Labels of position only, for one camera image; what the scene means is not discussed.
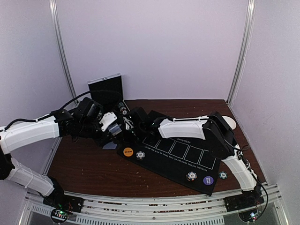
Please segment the blue white chip stack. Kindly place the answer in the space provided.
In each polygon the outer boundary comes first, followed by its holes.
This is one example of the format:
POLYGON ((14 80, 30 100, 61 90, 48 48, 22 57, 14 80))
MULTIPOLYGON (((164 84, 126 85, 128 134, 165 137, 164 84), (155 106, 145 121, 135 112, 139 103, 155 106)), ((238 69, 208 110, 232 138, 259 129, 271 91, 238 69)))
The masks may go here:
POLYGON ((145 153, 143 151, 139 151, 136 153, 137 160, 143 160, 145 158, 145 153))

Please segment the blue playing card deck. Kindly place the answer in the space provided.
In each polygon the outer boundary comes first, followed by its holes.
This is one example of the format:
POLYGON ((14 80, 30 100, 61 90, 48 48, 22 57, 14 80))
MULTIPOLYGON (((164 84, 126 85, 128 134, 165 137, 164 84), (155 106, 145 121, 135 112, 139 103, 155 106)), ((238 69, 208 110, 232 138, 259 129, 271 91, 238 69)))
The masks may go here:
POLYGON ((111 124, 111 125, 108 127, 108 131, 109 131, 109 133, 110 133, 112 136, 116 136, 116 135, 118 135, 119 133, 122 132, 122 129, 121 129, 120 126, 116 123, 116 124, 111 124))

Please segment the single green poker chip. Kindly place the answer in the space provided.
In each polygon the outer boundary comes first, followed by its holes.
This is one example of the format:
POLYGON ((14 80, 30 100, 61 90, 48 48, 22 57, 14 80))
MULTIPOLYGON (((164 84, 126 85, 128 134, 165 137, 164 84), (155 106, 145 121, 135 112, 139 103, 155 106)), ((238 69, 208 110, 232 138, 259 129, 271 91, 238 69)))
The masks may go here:
POLYGON ((220 177, 221 179, 225 180, 225 179, 227 179, 228 175, 227 175, 227 173, 226 173, 225 171, 221 171, 221 172, 219 173, 219 177, 220 177))

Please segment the orange big blind button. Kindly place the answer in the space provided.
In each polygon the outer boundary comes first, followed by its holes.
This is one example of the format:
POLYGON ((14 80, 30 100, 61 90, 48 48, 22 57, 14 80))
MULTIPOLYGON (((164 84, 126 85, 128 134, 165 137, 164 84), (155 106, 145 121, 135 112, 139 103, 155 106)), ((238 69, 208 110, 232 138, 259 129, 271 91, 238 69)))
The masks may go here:
POLYGON ((123 155, 124 156, 131 157, 131 156, 133 156, 133 154, 134 154, 134 151, 133 151, 132 148, 130 148, 130 147, 124 148, 124 150, 123 150, 123 155))

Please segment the poker chip stack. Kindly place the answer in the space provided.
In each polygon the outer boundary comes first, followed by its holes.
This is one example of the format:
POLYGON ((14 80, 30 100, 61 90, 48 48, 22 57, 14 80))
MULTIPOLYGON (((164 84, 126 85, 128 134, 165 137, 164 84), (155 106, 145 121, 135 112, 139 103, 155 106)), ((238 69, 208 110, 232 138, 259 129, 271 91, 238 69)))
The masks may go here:
POLYGON ((186 174, 186 178, 189 182, 195 181, 197 179, 197 173, 190 171, 186 174))

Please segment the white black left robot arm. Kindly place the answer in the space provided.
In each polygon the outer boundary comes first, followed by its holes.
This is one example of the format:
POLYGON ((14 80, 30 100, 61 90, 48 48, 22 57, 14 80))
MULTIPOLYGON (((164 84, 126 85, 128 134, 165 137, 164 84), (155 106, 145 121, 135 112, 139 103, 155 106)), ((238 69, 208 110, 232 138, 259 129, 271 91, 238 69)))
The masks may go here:
POLYGON ((12 153, 40 147, 42 142, 64 136, 93 139, 104 146, 122 133, 121 121, 113 112, 101 115, 98 112, 78 114, 67 110, 51 112, 34 120, 13 121, 0 128, 0 178, 33 189, 45 203, 64 209, 73 201, 65 195, 59 182, 24 165, 12 153))

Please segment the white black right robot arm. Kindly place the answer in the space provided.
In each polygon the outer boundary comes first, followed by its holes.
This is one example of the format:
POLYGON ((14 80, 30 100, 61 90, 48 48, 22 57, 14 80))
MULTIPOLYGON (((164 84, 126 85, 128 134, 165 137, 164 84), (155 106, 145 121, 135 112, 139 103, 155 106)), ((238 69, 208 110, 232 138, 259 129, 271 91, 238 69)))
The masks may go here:
POLYGON ((131 114, 131 139, 118 150, 124 159, 195 191, 211 195, 225 163, 241 194, 225 198, 228 211, 264 202, 261 183, 243 156, 234 135, 235 121, 215 112, 177 119, 156 111, 145 117, 131 114))

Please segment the purple small blind button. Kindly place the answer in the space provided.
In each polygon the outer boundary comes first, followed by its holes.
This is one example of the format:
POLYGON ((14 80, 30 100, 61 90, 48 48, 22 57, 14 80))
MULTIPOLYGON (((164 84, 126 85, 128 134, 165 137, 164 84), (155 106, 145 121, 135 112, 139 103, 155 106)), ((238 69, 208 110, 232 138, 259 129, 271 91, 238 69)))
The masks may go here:
POLYGON ((202 181, 203 181, 204 185, 206 185, 206 186, 210 186, 214 183, 214 179, 211 176, 204 177, 202 181))

